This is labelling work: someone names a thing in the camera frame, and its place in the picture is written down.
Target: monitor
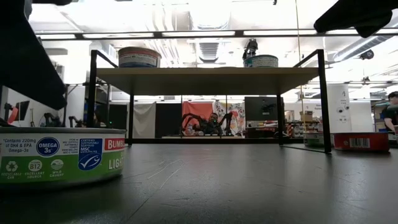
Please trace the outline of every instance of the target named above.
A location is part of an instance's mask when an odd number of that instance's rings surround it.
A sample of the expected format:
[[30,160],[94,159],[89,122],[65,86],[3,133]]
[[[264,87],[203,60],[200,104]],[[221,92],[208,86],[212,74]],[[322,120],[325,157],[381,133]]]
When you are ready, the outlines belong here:
[[19,102],[15,105],[15,107],[18,109],[18,114],[17,114],[17,118],[15,119],[15,121],[25,120],[26,112],[29,107],[29,101]]
[[248,96],[244,98],[244,107],[246,112],[246,121],[278,120],[276,97]]

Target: shelf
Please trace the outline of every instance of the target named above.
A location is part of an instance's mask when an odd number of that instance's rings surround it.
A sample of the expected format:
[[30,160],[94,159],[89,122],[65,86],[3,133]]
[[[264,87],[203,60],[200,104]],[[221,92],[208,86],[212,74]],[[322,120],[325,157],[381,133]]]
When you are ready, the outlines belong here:
[[317,68],[97,69],[98,78],[134,95],[275,95],[317,76]]

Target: desk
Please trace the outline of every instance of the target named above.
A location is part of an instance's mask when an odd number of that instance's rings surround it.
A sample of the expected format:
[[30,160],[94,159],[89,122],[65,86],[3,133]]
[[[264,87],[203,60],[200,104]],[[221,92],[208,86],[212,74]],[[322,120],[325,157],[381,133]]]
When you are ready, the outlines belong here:
[[[318,68],[300,68],[318,55]],[[109,61],[97,50],[91,51],[88,126],[93,123],[95,84],[97,78],[130,94],[130,111],[134,110],[134,95],[276,95],[278,129],[283,129],[281,94],[320,77],[324,133],[329,132],[324,51],[316,50],[293,68],[97,68],[97,56]],[[132,130],[129,114],[129,130]],[[132,131],[129,132],[132,142]],[[282,132],[279,144],[283,144]],[[330,152],[330,142],[325,152]]]

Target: red banner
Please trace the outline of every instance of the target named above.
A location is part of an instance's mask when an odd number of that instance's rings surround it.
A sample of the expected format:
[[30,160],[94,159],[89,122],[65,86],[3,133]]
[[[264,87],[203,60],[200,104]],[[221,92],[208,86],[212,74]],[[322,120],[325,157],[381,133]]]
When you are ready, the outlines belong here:
[[105,139],[106,151],[124,149],[124,145],[125,145],[124,138]]

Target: cardboard box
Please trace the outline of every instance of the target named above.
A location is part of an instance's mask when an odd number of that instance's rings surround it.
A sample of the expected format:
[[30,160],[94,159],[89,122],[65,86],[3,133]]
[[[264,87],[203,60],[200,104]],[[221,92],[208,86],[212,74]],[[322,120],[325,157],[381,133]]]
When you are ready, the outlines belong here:
[[301,121],[312,121],[312,111],[304,111],[304,115],[303,115],[303,111],[300,111],[300,118]]
[[334,136],[337,150],[390,150],[387,133],[335,133]]
[[386,125],[384,123],[376,123],[376,132],[382,132],[381,130],[384,130],[383,132],[387,132]]

